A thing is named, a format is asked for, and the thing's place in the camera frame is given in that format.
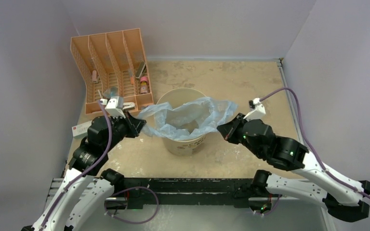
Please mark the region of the light blue plastic trash bag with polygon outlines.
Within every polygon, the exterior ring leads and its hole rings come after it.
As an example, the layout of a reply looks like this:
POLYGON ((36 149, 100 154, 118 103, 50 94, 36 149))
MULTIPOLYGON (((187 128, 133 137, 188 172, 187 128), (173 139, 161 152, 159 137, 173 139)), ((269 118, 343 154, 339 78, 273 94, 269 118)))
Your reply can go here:
POLYGON ((238 105, 233 101, 202 97, 175 109, 168 102, 151 105, 142 110, 137 118, 154 119, 153 125, 142 129, 147 136, 178 141, 217 132, 217 126, 232 119, 237 109, 238 105))

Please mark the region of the beige plastic trash bin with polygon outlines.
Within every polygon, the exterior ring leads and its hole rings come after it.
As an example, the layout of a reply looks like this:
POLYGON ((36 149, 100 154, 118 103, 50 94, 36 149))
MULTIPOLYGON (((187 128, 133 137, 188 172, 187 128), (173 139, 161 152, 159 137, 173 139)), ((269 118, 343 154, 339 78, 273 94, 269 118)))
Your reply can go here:
MULTIPOLYGON (((189 103, 205 96, 205 94, 195 89, 178 88, 173 89, 162 95, 161 98, 157 101, 157 104, 168 102, 172 106, 172 108, 175 109, 185 103, 189 103)), ((205 138, 206 136, 202 135, 193 139, 187 138, 178 141, 168 138, 162 138, 162 141, 165 148, 170 153, 179 156, 189 156, 195 154, 199 150, 205 138)))

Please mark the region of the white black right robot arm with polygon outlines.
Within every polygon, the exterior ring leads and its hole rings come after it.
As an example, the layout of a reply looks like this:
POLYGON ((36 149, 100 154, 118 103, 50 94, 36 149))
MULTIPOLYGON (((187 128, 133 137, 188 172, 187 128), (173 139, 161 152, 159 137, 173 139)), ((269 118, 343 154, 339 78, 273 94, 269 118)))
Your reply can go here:
POLYGON ((345 222, 369 217, 370 182, 353 180, 319 162, 316 155, 295 139, 276 135, 260 119, 246 120, 239 113, 233 120, 217 126, 225 141, 242 144, 257 158, 276 169, 290 171, 303 179, 287 179, 266 170, 257 170, 252 192, 287 195, 312 202, 331 216, 345 222))

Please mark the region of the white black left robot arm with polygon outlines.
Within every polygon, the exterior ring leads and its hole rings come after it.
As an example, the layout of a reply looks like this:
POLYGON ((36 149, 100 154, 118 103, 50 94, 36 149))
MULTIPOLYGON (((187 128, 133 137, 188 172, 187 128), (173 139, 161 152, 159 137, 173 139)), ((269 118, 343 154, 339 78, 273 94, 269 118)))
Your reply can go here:
POLYGON ((96 207, 108 196, 124 192, 124 176, 107 169, 108 152, 124 138, 136 138, 146 125, 125 112, 124 117, 99 116, 92 120, 87 136, 73 152, 64 179, 40 218, 24 231, 78 231, 96 207))

